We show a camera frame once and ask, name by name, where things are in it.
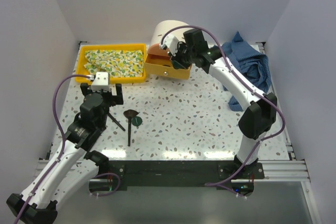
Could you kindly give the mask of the round cream drawer organizer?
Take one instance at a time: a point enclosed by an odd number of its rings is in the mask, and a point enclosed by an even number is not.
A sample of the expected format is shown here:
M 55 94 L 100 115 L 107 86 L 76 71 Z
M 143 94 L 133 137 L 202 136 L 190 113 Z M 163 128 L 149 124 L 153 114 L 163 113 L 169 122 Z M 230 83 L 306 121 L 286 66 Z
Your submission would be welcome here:
M 191 67 L 189 69 L 174 69 L 168 50 L 159 48 L 162 37 L 169 30 L 186 25 L 187 23 L 178 20 L 165 20 L 157 24 L 144 62 L 144 70 L 147 74 L 183 80 L 187 80 L 190 77 Z

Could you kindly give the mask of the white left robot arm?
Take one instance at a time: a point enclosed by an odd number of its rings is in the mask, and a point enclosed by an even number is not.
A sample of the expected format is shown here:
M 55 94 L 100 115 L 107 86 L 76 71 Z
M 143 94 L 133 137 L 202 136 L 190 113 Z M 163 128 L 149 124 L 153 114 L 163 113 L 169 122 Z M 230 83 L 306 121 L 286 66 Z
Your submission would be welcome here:
M 15 223 L 53 223 L 63 203 L 88 180 L 108 174 L 109 159 L 92 147 L 106 129 L 110 107 L 123 104 L 122 86 L 116 95 L 108 84 L 81 84 L 83 103 L 54 156 L 34 181 L 21 193 L 11 194 L 6 203 Z

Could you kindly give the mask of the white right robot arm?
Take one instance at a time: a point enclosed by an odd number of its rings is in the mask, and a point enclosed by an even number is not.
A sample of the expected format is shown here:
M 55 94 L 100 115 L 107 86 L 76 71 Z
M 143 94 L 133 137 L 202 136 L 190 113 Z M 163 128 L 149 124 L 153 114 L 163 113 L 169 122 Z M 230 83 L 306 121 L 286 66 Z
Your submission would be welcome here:
M 258 159 L 262 138 L 276 121 L 276 96 L 265 94 L 248 81 L 224 56 L 222 48 L 209 47 L 200 29 L 185 31 L 182 40 L 172 34 L 165 35 L 160 47 L 168 50 L 173 68 L 195 65 L 218 80 L 238 101 L 244 112 L 238 122 L 243 138 L 235 155 L 234 173 L 239 178 L 246 178 Z

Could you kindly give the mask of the black thin makeup brush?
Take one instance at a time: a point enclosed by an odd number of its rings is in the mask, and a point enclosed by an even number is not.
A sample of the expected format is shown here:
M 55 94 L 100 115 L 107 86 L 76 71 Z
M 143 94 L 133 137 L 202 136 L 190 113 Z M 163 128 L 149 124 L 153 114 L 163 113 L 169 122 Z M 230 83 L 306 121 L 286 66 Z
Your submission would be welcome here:
M 125 128 L 119 123 L 119 121 L 114 117 L 112 116 L 112 114 L 109 112 L 108 113 L 108 117 L 121 129 L 125 132 Z

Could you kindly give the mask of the black fan makeup brush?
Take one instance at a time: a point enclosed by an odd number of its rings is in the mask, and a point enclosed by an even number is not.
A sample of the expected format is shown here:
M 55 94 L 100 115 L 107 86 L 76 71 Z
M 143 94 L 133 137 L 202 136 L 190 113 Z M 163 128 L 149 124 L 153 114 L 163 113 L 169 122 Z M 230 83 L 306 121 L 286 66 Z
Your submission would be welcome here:
M 124 111 L 124 116 L 128 120 L 128 147 L 131 145 L 131 124 L 132 124 L 132 119 L 136 117 L 139 113 L 135 110 L 129 109 Z

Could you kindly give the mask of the lemon print cloth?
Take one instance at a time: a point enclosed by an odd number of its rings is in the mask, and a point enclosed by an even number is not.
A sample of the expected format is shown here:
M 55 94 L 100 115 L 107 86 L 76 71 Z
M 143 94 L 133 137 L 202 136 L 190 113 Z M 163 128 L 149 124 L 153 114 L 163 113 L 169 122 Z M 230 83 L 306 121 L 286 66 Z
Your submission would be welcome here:
M 144 53 L 141 50 L 88 50 L 85 59 L 84 67 L 90 74 L 108 72 L 113 78 L 143 76 Z

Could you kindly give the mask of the blue checkered cloth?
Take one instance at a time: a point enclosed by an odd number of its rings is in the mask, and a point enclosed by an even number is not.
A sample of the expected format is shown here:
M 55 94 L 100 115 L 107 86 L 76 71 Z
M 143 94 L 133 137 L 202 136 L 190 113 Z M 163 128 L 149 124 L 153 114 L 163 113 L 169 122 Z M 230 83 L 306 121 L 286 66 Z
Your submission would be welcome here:
M 271 86 L 268 57 L 254 49 L 237 32 L 230 42 L 222 45 L 222 50 L 233 66 L 254 86 L 264 93 Z

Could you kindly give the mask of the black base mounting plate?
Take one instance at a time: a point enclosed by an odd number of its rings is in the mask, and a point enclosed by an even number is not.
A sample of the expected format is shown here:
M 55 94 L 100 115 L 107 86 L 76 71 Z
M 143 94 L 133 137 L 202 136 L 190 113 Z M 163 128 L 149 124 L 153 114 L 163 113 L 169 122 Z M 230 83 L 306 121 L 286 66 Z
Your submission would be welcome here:
M 204 187 L 206 183 L 225 180 L 238 170 L 236 161 L 109 161 L 99 168 L 98 175 L 114 173 L 120 177 L 117 190 L 128 187 Z M 262 163 L 245 166 L 231 181 L 224 185 L 236 192 L 253 192 L 255 179 L 264 179 Z M 242 183 L 232 185 L 234 179 Z M 118 185 L 115 176 L 107 175 L 92 179 L 90 192 L 112 191 Z

